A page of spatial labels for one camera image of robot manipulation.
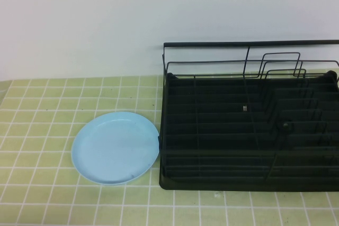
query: plastic plate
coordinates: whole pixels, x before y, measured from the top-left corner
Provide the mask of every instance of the plastic plate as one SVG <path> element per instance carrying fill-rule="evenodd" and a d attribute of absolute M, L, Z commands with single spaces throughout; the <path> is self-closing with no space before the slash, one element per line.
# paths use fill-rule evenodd
<path fill-rule="evenodd" d="M 99 116 L 85 125 L 72 146 L 72 162 L 90 181 L 119 185 L 145 173 L 159 154 L 158 131 L 130 112 Z"/>

